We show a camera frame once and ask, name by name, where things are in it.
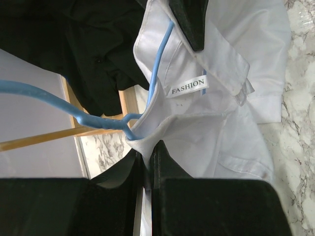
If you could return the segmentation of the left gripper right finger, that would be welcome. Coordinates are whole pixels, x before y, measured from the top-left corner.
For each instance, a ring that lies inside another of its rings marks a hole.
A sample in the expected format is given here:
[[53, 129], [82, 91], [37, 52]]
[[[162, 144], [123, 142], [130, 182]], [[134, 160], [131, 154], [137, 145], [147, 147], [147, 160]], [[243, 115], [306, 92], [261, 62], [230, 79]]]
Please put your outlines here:
[[280, 199], [267, 182], [191, 177], [159, 141], [151, 155], [155, 236], [289, 236]]

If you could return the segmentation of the white shirt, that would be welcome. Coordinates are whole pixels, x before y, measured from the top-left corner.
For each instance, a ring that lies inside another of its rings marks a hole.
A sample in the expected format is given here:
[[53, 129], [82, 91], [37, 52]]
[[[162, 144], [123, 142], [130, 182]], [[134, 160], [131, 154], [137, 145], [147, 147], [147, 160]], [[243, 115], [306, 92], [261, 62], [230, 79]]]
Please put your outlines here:
[[280, 0], [209, 0], [200, 52], [169, 0], [146, 3], [133, 54], [153, 88], [132, 128], [137, 140], [127, 140], [144, 162], [140, 235], [153, 236], [151, 155], [159, 141], [193, 178], [273, 187], [273, 158], [258, 125], [281, 120], [289, 42]]

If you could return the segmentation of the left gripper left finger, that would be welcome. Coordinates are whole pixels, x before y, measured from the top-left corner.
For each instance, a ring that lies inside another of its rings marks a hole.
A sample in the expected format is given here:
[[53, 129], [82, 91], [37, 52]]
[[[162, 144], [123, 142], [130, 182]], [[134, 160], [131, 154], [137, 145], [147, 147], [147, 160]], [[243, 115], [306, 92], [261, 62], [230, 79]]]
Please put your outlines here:
[[141, 157], [135, 150], [92, 178], [3, 178], [3, 236], [137, 236]]

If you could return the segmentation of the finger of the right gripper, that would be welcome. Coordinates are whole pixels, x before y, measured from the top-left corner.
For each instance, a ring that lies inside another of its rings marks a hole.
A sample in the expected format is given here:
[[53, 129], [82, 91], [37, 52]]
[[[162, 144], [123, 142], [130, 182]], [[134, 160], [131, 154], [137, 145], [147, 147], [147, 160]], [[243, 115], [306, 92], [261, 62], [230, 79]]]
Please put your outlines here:
[[170, 0], [169, 6], [191, 48], [204, 50], [208, 0]]

